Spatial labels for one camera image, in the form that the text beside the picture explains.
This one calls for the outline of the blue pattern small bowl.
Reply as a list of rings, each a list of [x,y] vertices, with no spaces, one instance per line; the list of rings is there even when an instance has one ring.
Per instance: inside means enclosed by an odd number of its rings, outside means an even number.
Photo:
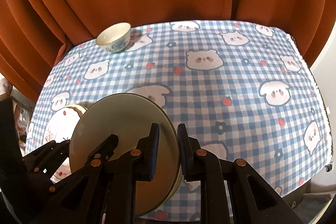
[[[130,32],[130,23],[114,24],[98,35],[95,44],[110,53],[121,52],[129,44]]]

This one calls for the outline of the blue checkered cartoon tablecloth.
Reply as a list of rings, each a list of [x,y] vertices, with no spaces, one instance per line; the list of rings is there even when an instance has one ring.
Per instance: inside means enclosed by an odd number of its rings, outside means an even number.
[[[133,28],[128,49],[115,54],[94,40],[74,47],[45,81],[27,152],[53,138],[48,123],[60,108],[123,92],[151,99],[220,158],[246,159],[282,196],[331,161],[322,96],[294,39],[210,20]]]

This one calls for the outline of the white cartoon plate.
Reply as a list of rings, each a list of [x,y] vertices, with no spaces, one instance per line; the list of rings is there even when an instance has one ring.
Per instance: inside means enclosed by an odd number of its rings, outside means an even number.
[[[75,105],[68,105],[58,110],[52,115],[46,125],[43,135],[43,144],[52,140],[56,141],[56,143],[70,140],[82,114],[83,113]],[[70,174],[70,161],[69,158],[66,158],[53,174],[51,180],[53,182],[58,182]]]

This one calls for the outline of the scalloped yellow flower plate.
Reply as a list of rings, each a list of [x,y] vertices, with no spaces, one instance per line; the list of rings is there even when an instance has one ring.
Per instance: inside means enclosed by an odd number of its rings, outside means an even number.
[[[78,113],[79,117],[82,117],[84,113],[87,111],[86,107],[78,104],[71,104],[67,105],[66,107],[75,110]]]

